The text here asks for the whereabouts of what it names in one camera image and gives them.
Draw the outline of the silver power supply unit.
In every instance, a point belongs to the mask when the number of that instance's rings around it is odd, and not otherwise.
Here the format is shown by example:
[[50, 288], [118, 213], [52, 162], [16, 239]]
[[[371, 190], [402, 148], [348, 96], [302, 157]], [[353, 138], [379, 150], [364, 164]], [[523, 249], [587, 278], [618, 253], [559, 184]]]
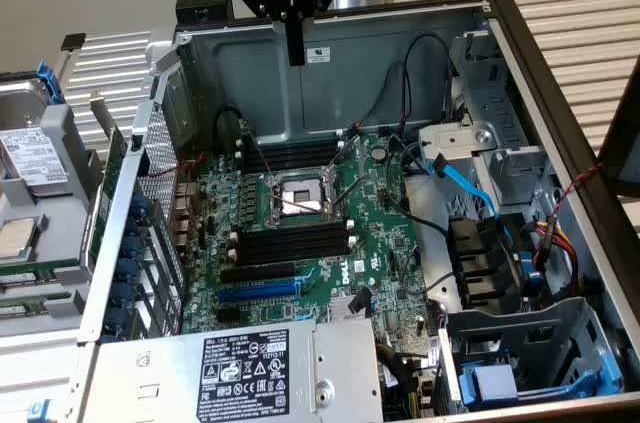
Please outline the silver power supply unit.
[[312, 320], [110, 343], [82, 423], [382, 423], [372, 326]]

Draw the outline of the grey disk bay cage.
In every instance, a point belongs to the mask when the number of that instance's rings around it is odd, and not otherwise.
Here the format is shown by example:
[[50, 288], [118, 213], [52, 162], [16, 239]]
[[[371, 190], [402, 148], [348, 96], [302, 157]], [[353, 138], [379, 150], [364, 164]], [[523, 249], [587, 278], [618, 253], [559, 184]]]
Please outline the grey disk bay cage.
[[533, 312], [457, 312], [440, 337], [432, 406], [438, 415], [515, 408], [470, 411], [458, 377], [472, 366], [507, 364], [518, 390], [541, 389], [567, 383], [573, 372], [597, 369], [604, 352], [613, 354], [596, 312], [582, 297]]

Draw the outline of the silver CPU chip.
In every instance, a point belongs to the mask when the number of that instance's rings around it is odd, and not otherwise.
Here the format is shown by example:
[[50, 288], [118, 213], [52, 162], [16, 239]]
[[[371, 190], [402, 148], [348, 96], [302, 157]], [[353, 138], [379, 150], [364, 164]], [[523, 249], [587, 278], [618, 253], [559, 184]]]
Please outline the silver CPU chip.
[[7, 220], [0, 225], [0, 260], [25, 259], [36, 230], [34, 218]]

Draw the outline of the open metal PC case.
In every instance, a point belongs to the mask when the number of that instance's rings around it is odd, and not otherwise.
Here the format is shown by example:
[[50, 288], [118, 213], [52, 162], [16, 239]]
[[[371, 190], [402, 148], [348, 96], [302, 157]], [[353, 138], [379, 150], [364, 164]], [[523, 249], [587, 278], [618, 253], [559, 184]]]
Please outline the open metal PC case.
[[[499, 44], [521, 102], [519, 120], [548, 166], [534, 199], [500, 211], [491, 196], [438, 156], [421, 153], [421, 129], [459, 122], [452, 40], [486, 31]], [[426, 330], [412, 325], [393, 341], [373, 330], [382, 423], [640, 423], [640, 241], [612, 194], [513, 0], [440, 0], [321, 16], [303, 34], [305, 64], [291, 66], [286, 36], [272, 24], [183, 26], [174, 33], [179, 60], [152, 76], [149, 99], [130, 129], [81, 327], [79, 374], [67, 421], [82, 407], [99, 349], [184, 333], [185, 265], [171, 231], [179, 183], [203, 155], [231, 154], [244, 118], [258, 144], [378, 134], [412, 166], [403, 176], [427, 293]], [[152, 203], [144, 219], [131, 198]], [[582, 297], [596, 312], [624, 377], [623, 392], [565, 402], [438, 415], [432, 394], [440, 337], [450, 315], [464, 311], [448, 249], [449, 218], [496, 219], [521, 291], [519, 312]], [[144, 255], [133, 285], [126, 330], [105, 331], [116, 262], [125, 236]]]

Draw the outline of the bare silver hard disk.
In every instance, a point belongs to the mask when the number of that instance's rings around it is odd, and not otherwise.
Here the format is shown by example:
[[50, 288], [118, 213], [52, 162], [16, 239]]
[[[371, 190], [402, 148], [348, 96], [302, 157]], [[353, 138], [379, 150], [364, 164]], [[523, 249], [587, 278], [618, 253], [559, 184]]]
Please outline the bare silver hard disk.
[[38, 79], [0, 82], [0, 131], [40, 125], [51, 96]]

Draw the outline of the silver chipset heatsink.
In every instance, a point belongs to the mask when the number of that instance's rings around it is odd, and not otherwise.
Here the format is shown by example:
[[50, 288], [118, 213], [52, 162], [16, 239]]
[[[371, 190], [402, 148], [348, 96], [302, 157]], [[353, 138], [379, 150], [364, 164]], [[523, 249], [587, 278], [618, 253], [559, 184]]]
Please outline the silver chipset heatsink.
[[370, 318], [371, 315], [365, 308], [361, 308], [354, 313], [353, 309], [358, 303], [356, 296], [332, 297], [328, 304], [328, 321], [335, 323], [346, 320], [361, 320]]

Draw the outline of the green motherboard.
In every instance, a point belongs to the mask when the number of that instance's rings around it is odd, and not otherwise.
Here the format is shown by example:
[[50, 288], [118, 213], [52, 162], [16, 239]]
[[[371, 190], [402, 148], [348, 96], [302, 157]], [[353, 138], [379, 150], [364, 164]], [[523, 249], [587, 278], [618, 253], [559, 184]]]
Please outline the green motherboard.
[[[414, 228], [407, 216], [409, 205], [403, 176], [412, 166], [408, 157], [393, 151], [393, 140], [378, 134], [356, 135], [358, 147], [340, 166], [334, 183], [338, 195], [358, 176], [367, 174], [347, 200], [335, 207], [332, 217], [305, 216], [273, 223], [269, 190], [279, 179], [298, 175], [320, 175], [325, 166], [290, 171], [244, 174], [246, 160], [257, 153], [248, 138], [239, 139], [231, 154], [200, 156], [182, 183], [189, 183], [192, 229], [187, 246], [178, 249], [187, 274], [187, 293], [182, 313], [184, 333], [197, 333], [242, 326], [312, 320], [328, 321], [332, 297], [356, 296], [353, 312], [365, 308], [374, 330], [393, 341], [407, 336], [412, 325], [426, 330], [427, 293], [421, 270], [421, 255]], [[371, 158], [374, 146], [387, 149], [387, 159]], [[294, 263], [291, 278], [223, 284], [222, 270], [258, 266], [238, 265], [237, 231], [259, 231], [343, 221], [350, 253]], [[221, 290], [260, 282], [296, 279], [301, 283], [295, 296], [239, 302], [220, 302]], [[238, 307], [242, 319], [218, 323], [221, 307]]]

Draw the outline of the black box device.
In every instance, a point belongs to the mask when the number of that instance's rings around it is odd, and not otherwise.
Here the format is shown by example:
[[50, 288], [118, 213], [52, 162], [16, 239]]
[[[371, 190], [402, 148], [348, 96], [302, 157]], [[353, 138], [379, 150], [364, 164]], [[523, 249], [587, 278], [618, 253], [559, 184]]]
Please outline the black box device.
[[176, 0], [178, 24], [195, 25], [234, 19], [232, 0]]

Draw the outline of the hard disk with white label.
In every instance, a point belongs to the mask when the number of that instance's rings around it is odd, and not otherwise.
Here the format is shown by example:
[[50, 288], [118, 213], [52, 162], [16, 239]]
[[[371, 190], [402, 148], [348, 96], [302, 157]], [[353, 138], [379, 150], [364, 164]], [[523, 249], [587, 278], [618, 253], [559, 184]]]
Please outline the hard disk with white label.
[[67, 172], [49, 137], [41, 128], [0, 131], [0, 146], [17, 178], [29, 188], [51, 189], [68, 182]]

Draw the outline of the silver aluminium block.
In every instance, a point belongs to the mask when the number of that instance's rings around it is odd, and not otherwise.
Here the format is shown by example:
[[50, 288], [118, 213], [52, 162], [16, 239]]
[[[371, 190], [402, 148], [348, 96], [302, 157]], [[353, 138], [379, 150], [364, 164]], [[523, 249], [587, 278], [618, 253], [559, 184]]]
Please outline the silver aluminium block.
[[159, 76], [178, 62], [174, 30], [169, 27], [155, 27], [151, 30], [145, 48], [145, 57], [151, 76]]

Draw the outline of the bare metal disk bay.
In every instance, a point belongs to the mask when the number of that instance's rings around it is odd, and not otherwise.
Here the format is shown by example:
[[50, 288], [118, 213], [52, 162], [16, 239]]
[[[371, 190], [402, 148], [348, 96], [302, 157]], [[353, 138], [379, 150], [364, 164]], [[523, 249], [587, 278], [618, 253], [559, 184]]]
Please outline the bare metal disk bay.
[[443, 156], [500, 211], [531, 203], [548, 157], [519, 120], [519, 90], [498, 42], [486, 31], [466, 32], [452, 40], [450, 56], [457, 71], [453, 100], [464, 116], [420, 130], [423, 158]]

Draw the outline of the blue plastic disk rail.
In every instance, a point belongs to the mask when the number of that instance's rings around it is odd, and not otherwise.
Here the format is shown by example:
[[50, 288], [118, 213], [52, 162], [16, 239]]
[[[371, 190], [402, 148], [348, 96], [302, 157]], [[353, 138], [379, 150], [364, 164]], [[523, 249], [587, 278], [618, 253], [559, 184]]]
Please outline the blue plastic disk rail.
[[66, 100], [56, 76], [56, 73], [52, 67], [50, 67], [44, 59], [41, 59], [37, 68], [36, 75], [45, 84], [48, 92], [51, 96], [53, 104], [65, 104]]

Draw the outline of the black fan shroud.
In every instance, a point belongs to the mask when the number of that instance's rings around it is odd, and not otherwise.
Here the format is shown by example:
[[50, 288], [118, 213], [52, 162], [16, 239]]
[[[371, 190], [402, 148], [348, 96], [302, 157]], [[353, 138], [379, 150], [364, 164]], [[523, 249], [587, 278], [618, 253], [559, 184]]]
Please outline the black fan shroud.
[[521, 291], [507, 252], [509, 239], [494, 217], [449, 218], [448, 249], [464, 310], [506, 315], [521, 309]]

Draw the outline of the green graphics card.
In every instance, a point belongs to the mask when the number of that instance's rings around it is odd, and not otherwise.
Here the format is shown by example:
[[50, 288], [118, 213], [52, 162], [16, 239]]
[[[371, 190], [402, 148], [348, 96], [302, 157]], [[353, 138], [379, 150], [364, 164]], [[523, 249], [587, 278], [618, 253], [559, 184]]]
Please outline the green graphics card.
[[105, 98], [95, 91], [91, 93], [89, 102], [90, 109], [108, 137], [109, 143], [106, 158], [101, 165], [99, 185], [85, 222], [80, 250], [80, 266], [91, 279], [95, 272], [120, 171], [126, 156], [127, 142], [111, 116]]

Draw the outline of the metal locking lever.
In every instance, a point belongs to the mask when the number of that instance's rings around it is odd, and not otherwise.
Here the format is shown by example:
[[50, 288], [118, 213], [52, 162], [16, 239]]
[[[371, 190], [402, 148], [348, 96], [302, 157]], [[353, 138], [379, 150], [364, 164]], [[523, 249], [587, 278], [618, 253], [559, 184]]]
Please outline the metal locking lever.
[[356, 187], [366, 178], [368, 177], [367, 174], [363, 174], [358, 176], [344, 191], [342, 191], [338, 197], [336, 198], [335, 202], [333, 203], [334, 207], [339, 206], [340, 204], [342, 204], [344, 201], [347, 200], [348, 196], [356, 189]]
[[242, 132], [243, 132], [244, 134], [246, 134], [246, 135], [249, 137], [249, 139], [250, 139], [250, 141], [251, 141], [251, 143], [252, 143], [253, 147], [254, 147], [254, 148], [255, 148], [255, 150], [257, 151], [257, 153], [258, 153], [258, 155], [259, 155], [259, 157], [260, 157], [260, 159], [261, 159], [262, 163], [264, 164], [264, 167], [265, 167], [265, 169], [266, 169], [266, 172], [267, 172], [270, 176], [272, 176], [272, 175], [273, 175], [273, 172], [272, 172], [272, 170], [271, 170], [271, 167], [270, 167], [270, 165], [269, 165], [269, 163], [268, 163], [267, 159], [265, 158], [265, 156], [264, 156], [264, 154], [263, 154], [263, 152], [262, 152], [262, 150], [261, 150], [261, 148], [260, 148], [260, 145], [258, 144], [258, 142], [257, 142], [257, 140], [256, 140], [256, 137], [254, 136], [253, 132], [251, 131], [250, 126], [249, 126], [249, 123], [248, 123], [244, 118], [241, 118], [241, 119], [239, 120], [239, 125], [240, 125], [240, 127], [241, 127]]

